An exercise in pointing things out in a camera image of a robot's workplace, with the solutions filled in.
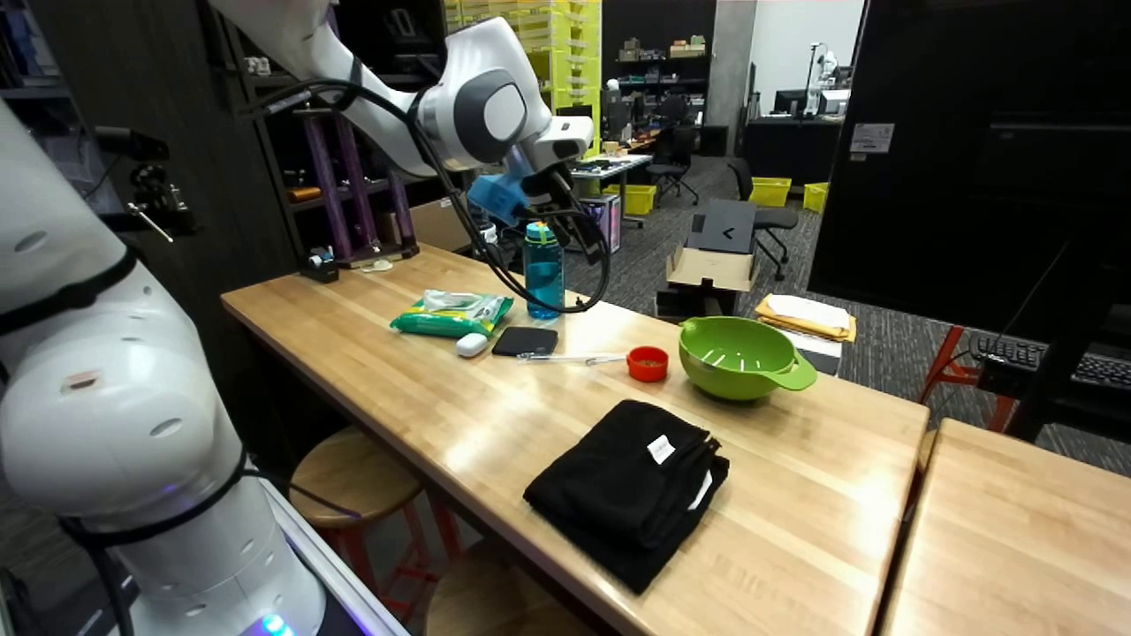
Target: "red cup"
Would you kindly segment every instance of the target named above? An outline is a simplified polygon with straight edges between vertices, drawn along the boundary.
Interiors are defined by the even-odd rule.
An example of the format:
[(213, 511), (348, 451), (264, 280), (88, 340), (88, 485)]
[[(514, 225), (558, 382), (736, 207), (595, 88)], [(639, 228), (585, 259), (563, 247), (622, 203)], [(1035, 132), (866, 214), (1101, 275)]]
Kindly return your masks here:
[(668, 350), (662, 350), (662, 346), (635, 346), (635, 350), (628, 350), (625, 365), (635, 382), (663, 382), (668, 379)]

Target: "stool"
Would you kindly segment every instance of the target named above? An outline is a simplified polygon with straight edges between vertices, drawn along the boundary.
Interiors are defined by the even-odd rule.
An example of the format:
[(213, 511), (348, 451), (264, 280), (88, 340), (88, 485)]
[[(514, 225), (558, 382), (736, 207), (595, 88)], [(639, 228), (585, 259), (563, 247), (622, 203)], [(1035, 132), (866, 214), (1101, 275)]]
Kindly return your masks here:
[(498, 541), (479, 541), (433, 582), (423, 631), (493, 636), (493, 631), (597, 631), (553, 600)]
[[(946, 334), (945, 334), (945, 344), (940, 344), (940, 350), (935, 350), (934, 359), (928, 359), (927, 382), (922, 382), (922, 387), (920, 387), (920, 401), (928, 399), (928, 393), (934, 393), (935, 382), (978, 384), (978, 374), (982, 374), (982, 372), (972, 366), (972, 365), (956, 365), (956, 359), (953, 359), (956, 344), (962, 344), (962, 326), (950, 326)], [(1010, 428), (1010, 418), (1014, 418), (1014, 406), (1018, 406), (1018, 399), (998, 394), (998, 399), (992, 399), (992, 413), (990, 413), (990, 431), (1008, 431), (1008, 428)]]
[[(433, 578), (433, 573), (428, 573), (419, 516), (410, 504), (423, 487), (419, 474), (367, 431), (344, 428), (299, 459), (288, 485), (295, 485), (288, 487), (288, 504), (344, 556), (355, 578), (365, 578), (397, 617), (406, 617)], [(403, 511), (410, 547), (393, 577), (374, 582), (365, 531), (393, 511)]]

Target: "water bottle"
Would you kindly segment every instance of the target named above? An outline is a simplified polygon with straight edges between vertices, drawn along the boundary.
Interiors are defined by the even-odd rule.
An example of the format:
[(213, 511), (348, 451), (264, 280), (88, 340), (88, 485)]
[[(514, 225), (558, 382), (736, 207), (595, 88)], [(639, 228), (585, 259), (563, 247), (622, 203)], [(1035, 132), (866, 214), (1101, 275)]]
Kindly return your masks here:
[(564, 302), (564, 261), (563, 261), (563, 242), (547, 222), (526, 222), (522, 275), (526, 275), (531, 295), (539, 299), (539, 302), (526, 299), (526, 315), (533, 320), (553, 320), (563, 315), (558, 307)]

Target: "wooden tabletop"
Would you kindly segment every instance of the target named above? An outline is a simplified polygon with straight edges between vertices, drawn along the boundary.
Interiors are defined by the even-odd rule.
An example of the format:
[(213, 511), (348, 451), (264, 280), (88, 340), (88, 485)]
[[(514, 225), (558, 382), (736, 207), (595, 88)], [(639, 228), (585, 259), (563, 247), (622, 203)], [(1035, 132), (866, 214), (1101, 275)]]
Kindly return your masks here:
[(946, 421), (886, 631), (1128, 631), (1131, 481)]
[[(767, 401), (718, 401), (684, 382), (674, 326), (610, 302), (569, 315), (558, 354), (663, 346), (663, 384), (635, 384), (622, 365), (454, 359), (450, 340), (388, 333), (423, 288), (502, 286), (484, 264), (423, 247), (393, 273), (344, 273), (330, 286), (284, 275), (221, 299), (616, 630), (873, 630), (922, 406), (838, 379)], [(522, 501), (522, 487), (618, 399), (646, 399), (714, 431), (730, 459), (711, 511), (639, 598)]]

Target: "folded cloth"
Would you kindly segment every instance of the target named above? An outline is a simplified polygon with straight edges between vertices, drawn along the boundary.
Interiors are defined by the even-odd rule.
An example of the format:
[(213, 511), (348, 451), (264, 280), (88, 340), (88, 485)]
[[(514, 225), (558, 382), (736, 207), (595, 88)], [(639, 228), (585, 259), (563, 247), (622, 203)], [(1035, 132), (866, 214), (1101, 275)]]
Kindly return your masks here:
[(729, 459), (705, 431), (622, 399), (526, 487), (526, 501), (639, 592), (723, 478)]

